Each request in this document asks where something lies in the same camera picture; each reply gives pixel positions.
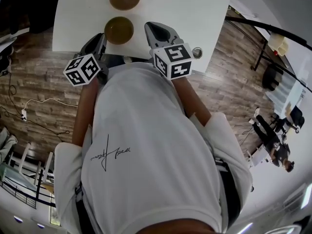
beige container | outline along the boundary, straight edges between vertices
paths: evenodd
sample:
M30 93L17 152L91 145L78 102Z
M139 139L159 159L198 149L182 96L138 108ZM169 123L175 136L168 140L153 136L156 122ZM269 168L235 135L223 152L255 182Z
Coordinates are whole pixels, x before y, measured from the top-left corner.
M284 36L279 34L271 33L268 41L268 46L274 51L276 50L280 56L283 56L288 51L288 43Z

white t-shirt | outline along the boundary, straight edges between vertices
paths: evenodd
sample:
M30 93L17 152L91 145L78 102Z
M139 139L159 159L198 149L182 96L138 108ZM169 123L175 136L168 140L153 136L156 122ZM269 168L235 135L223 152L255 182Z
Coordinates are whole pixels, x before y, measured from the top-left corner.
M229 165L243 204L252 184L224 114L196 128L171 83L146 63L110 71L96 106L92 145L60 143L55 150L55 199L61 225L79 233L75 186L105 234L135 234L168 220L192 218L221 231L216 156Z

signature print on shirt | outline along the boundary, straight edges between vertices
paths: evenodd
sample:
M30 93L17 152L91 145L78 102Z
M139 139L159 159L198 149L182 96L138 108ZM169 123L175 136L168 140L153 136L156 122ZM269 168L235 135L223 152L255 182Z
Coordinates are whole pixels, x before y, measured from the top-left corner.
M118 147L117 149L115 149L115 150L109 152L109 151L108 151L108 139L109 139L109 135L107 135L106 149L104 148L103 154L94 156L94 157L92 157L92 158L90 159L90 161L92 161L93 159L100 159L100 158L103 158L101 164L102 164L102 167L103 167L104 171L106 171L106 167L107 167L107 166L106 166L106 165L107 165L107 156L108 156L109 154L115 153L115 159L117 159L117 156L118 156L119 154L124 154L124 153L130 152L130 147L128 147L128 148L125 149L125 150L121 150L120 147Z

power strip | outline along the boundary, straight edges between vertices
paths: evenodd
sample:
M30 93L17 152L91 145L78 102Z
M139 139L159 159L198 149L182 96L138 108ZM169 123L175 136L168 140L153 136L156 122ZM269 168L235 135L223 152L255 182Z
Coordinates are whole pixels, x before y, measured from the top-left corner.
M21 110L21 116L23 118L23 121L27 121L27 112L25 109Z

white cube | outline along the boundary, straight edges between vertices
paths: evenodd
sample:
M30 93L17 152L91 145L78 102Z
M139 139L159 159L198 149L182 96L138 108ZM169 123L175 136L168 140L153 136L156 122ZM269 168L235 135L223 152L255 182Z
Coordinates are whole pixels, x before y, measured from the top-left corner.
M194 56L187 43L153 49L154 66L168 79L189 76Z
M63 73L69 82L76 87L89 84L99 71L100 67L93 54L88 54L70 60Z

